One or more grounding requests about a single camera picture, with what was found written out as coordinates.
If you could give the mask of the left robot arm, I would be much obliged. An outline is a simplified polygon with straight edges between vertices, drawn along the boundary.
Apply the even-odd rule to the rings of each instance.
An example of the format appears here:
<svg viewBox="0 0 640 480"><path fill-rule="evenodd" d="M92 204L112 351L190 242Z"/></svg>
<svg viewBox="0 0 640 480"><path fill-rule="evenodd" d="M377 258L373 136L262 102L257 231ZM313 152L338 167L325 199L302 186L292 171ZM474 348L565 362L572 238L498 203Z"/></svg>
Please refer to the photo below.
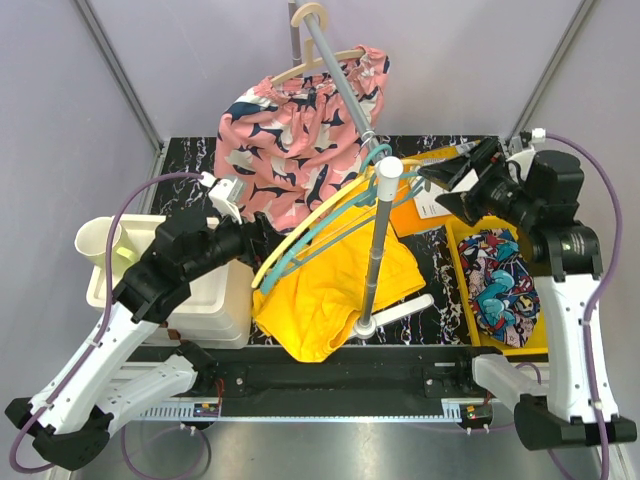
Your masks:
<svg viewBox="0 0 640 480"><path fill-rule="evenodd" d="M112 289L111 299L60 373L32 398L16 398L5 410L21 437L47 467L78 470L92 462L110 438L141 413L173 395L208 394L216 361L186 341L154 369L117 388L109 383L130 355L191 295L191 282L238 260L256 268L265 260L264 228L226 217L209 227L186 211L160 223L138 262Z"/></svg>

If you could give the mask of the comic print shorts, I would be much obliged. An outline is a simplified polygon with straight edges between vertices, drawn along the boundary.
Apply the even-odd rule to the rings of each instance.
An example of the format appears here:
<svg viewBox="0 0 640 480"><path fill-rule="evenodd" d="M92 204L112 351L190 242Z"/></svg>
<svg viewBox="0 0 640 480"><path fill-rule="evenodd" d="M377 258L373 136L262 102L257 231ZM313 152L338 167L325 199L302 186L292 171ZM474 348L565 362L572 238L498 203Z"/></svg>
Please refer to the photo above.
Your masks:
<svg viewBox="0 0 640 480"><path fill-rule="evenodd" d="M468 304L479 331L513 348L533 334L541 307L533 277L512 232L485 229L457 245Z"/></svg>

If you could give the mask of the yellow shorts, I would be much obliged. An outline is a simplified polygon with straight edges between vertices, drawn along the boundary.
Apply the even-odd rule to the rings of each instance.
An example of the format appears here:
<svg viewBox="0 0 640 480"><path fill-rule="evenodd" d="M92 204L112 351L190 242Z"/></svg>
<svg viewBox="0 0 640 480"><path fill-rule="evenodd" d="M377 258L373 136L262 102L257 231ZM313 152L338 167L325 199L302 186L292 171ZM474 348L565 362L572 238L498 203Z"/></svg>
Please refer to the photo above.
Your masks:
<svg viewBox="0 0 640 480"><path fill-rule="evenodd" d="M374 225L355 231L264 294L253 292L257 327L295 360L320 363L360 318Z"/></svg>

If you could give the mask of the teal plastic hanger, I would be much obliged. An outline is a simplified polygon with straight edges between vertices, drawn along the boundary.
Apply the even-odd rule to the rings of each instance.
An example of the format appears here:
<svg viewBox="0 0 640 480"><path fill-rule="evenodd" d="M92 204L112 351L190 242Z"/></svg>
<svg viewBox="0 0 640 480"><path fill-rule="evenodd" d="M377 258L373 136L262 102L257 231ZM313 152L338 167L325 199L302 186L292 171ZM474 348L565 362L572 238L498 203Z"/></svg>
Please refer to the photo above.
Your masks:
<svg viewBox="0 0 640 480"><path fill-rule="evenodd" d="M378 162L374 166L364 164L358 174L372 167L374 173L371 178L318 218L272 266L254 290L269 293L281 278L370 223L374 225L372 247L378 250L383 248L391 212L399 205L395 200L399 183L417 174L417 170L407 172L406 168L417 166L419 161L392 156L388 144L376 147L367 158L377 159Z"/></svg>

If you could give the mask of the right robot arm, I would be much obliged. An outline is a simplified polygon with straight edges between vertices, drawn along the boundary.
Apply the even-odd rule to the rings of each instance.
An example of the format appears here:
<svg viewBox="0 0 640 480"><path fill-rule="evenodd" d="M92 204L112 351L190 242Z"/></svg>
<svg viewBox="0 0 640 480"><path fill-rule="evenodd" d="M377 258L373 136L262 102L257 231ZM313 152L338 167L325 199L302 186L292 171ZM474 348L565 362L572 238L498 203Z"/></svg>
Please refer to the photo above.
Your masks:
<svg viewBox="0 0 640 480"><path fill-rule="evenodd" d="M584 182L579 159L533 147L506 157L497 139L486 138L418 173L443 189L437 203L467 225L492 214L515 227L546 324L547 385L492 354L454 371L457 390L491 392L532 451L636 441L636 423L620 415L608 383L598 303L613 271L603 267L595 231L575 217Z"/></svg>

